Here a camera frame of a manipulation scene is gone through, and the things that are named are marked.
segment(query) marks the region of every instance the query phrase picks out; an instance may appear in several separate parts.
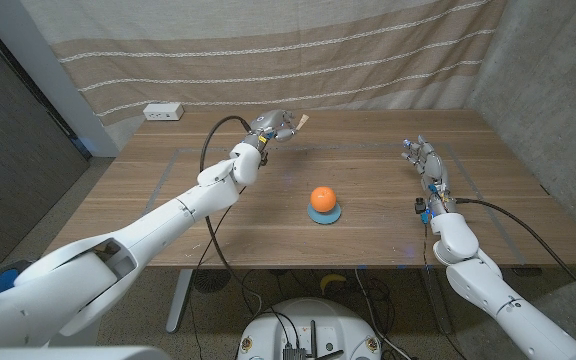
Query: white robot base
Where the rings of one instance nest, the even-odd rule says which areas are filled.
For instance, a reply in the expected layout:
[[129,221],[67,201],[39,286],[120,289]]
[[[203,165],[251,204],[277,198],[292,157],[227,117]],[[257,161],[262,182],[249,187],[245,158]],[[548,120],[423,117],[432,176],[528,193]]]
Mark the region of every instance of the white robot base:
[[381,347],[375,332],[366,321],[344,306],[325,299],[296,298],[279,303],[273,309],[277,316],[267,310],[246,327],[239,343],[237,359],[381,358]]

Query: electrical outlet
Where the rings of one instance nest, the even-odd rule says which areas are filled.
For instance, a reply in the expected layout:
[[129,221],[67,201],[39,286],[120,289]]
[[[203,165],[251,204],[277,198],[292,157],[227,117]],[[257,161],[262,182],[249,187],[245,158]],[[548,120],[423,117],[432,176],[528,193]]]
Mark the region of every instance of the electrical outlet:
[[148,104],[144,109],[146,120],[179,120],[183,113],[181,103]]

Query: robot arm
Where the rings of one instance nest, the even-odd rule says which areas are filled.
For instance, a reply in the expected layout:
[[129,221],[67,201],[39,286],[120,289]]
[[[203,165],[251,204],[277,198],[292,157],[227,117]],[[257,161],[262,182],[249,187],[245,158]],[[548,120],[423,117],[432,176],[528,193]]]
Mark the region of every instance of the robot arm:
[[283,110],[262,114],[230,159],[202,171],[195,187],[123,229],[68,244],[31,265],[0,293],[0,347],[43,346],[58,332],[75,334],[101,317],[157,254],[238,200],[237,185],[255,182],[268,140],[296,134],[292,119]]
[[441,236],[433,252],[447,266],[450,286],[495,319],[528,358],[576,356],[576,341],[506,284],[497,264],[479,248],[477,237],[457,213],[448,172],[432,145],[419,136],[418,144],[405,140],[404,147],[410,154],[402,157],[422,175],[430,226],[433,234]]

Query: table top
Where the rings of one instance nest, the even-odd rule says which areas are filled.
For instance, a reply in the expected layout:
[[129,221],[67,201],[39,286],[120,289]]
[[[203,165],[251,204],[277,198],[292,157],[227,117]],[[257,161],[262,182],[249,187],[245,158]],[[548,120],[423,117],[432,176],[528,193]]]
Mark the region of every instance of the table top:
[[[248,121],[261,112],[240,112]],[[568,264],[576,265],[576,224],[474,111],[306,111],[310,120],[286,143],[269,142],[268,164],[219,227],[225,258],[238,268],[401,268],[438,264],[439,239],[414,212],[424,196],[401,142],[423,134],[447,164],[454,197],[484,199],[528,223]],[[47,251],[122,228],[196,185],[206,134],[231,113],[185,113],[180,121],[145,122],[110,165]],[[224,124],[212,138],[206,167],[228,158],[243,138]],[[331,187],[342,208],[332,225],[307,214],[310,193]],[[458,205],[480,247],[499,266],[555,261],[503,214]],[[223,211],[211,216],[216,224]],[[195,267],[210,236],[199,221],[151,266]],[[214,247],[203,267],[220,268]]]

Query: beige curtain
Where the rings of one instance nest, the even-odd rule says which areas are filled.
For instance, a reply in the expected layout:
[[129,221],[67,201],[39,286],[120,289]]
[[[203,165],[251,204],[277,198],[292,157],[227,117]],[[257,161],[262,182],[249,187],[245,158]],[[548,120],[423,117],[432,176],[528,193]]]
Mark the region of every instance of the beige curtain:
[[187,111],[460,108],[504,0],[22,0],[104,125]]

